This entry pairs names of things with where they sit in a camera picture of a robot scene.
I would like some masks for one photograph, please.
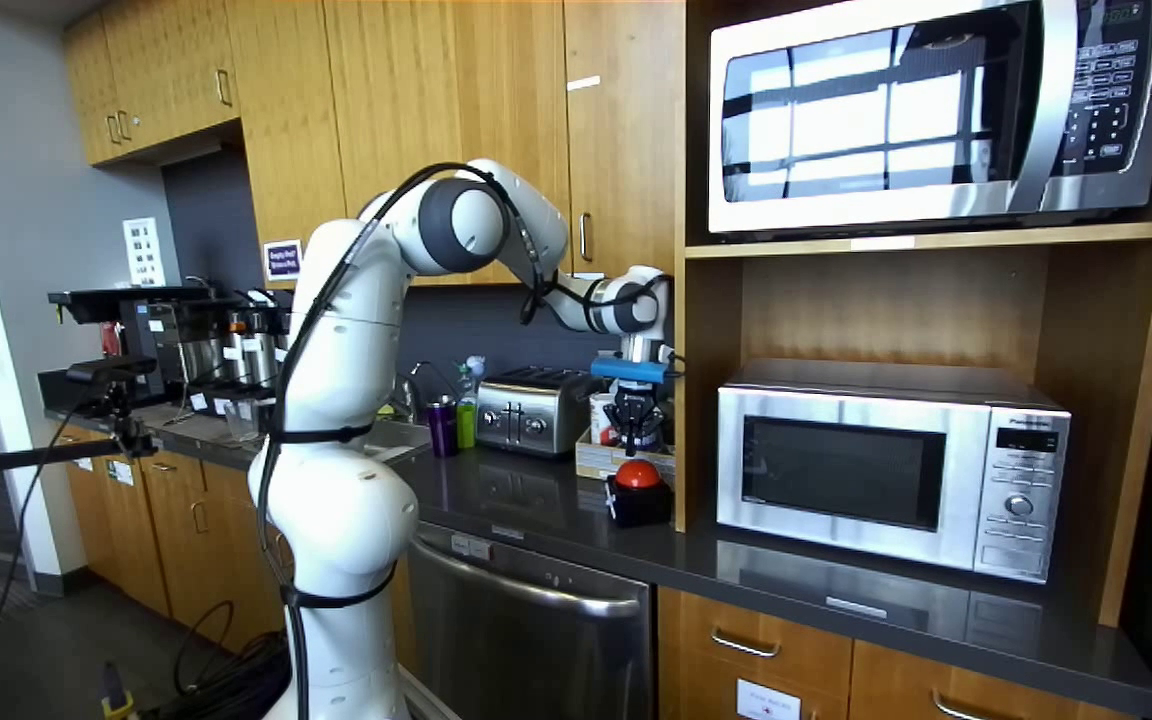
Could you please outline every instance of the floor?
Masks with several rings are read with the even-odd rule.
[[[141,713],[171,705],[179,685],[236,669],[217,648],[88,579],[70,595],[33,595],[13,579],[0,612],[0,720],[99,714],[105,664],[118,664]]]

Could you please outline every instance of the stainless steel dishwasher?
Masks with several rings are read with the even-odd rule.
[[[417,680],[464,720],[648,720],[653,589],[486,536],[409,552]]]

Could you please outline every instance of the kitchen counter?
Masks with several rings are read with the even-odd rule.
[[[255,441],[233,441],[226,418],[179,407],[135,417],[171,450],[233,469],[255,450]],[[388,463],[417,487],[424,523],[1152,714],[1152,673],[1134,640],[1051,607],[1041,589],[856,558],[717,523],[688,533],[667,523],[618,526],[605,510],[605,487],[580,480],[572,460],[491,449],[442,460],[417,449]]]

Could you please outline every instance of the microwave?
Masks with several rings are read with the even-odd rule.
[[[713,33],[707,230],[1152,200],[1152,0],[851,0]]]
[[[717,523],[1049,584],[1070,432],[994,372],[780,365],[717,392]]]

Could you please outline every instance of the white wall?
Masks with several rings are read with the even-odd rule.
[[[157,168],[96,170],[79,157],[59,27],[0,16],[0,449],[49,442],[37,372],[99,356],[96,327],[59,321],[55,287],[130,284],[119,220],[157,216],[169,275],[171,220]],[[22,500],[33,470],[13,470]],[[27,510],[44,576],[83,563],[59,469]]]

